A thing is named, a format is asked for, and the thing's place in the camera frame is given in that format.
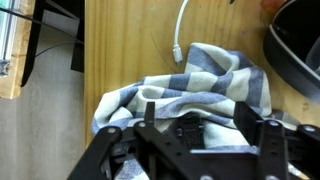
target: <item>towel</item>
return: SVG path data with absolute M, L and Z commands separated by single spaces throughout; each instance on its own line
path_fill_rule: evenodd
M 205 147 L 216 150 L 245 147 L 248 151 L 233 122 L 236 101 L 246 102 L 262 117 L 271 114 L 268 80 L 261 68 L 238 51 L 192 43 L 183 74 L 148 76 L 105 93 L 93 117 L 93 134 L 105 126 L 124 130 L 130 121 L 143 119 L 151 101 L 159 124 L 189 112 L 199 114 L 206 120 Z

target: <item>screw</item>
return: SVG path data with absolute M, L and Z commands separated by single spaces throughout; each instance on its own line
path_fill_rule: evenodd
M 141 123 L 139 123 L 139 126 L 140 126 L 140 127 L 146 127 L 146 123 L 141 122 Z
M 213 180 L 213 178 L 211 176 L 208 176 L 208 175 L 202 175 L 200 177 L 200 180 Z
M 109 129 L 108 129 L 108 133 L 111 133 L 111 134 L 112 134 L 112 133 L 115 133 L 115 132 L 116 132 L 116 129 L 115 129 L 115 128 L 109 128 Z
M 305 129 L 306 131 L 309 131 L 309 132 L 314 132 L 314 131 L 316 131 L 316 129 L 314 129 L 314 127 L 312 127 L 312 126 L 304 126 L 304 129 Z
M 279 123 L 277 121 L 269 121 L 269 124 L 271 126 L 279 126 Z
M 277 176 L 267 175 L 265 180 L 279 180 L 279 178 Z

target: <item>floor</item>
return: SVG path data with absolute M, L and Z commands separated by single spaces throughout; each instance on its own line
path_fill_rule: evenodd
M 46 12 L 44 21 L 76 34 L 75 20 Z M 38 52 L 65 41 L 42 28 Z M 69 44 L 40 55 L 21 96 L 0 99 L 0 180 L 66 179 L 82 155 L 83 74 L 70 70 L 72 52 Z

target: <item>wooden surface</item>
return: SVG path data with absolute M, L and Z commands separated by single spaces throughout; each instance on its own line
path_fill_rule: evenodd
M 74 20 L 43 18 L 76 34 Z M 42 28 L 38 52 L 68 39 Z M 84 152 L 84 76 L 70 70 L 72 55 L 73 45 L 42 54 L 21 95 L 0 99 L 0 180 L 63 180 Z
M 32 16 L 34 5 L 35 0 L 20 0 L 19 11 L 24 15 Z M 30 21 L 21 18 L 17 19 L 9 75 L 0 78 L 0 98 L 12 99 L 20 95 L 30 30 Z
M 173 60 L 173 35 L 182 0 L 91 0 L 86 2 L 86 144 L 91 119 L 105 92 L 143 76 L 182 73 Z M 181 23 L 179 44 L 187 57 L 192 42 L 243 52 L 269 78 L 272 106 L 304 123 L 320 126 L 320 105 L 305 99 L 268 65 L 262 40 L 272 17 L 260 0 L 190 0 Z

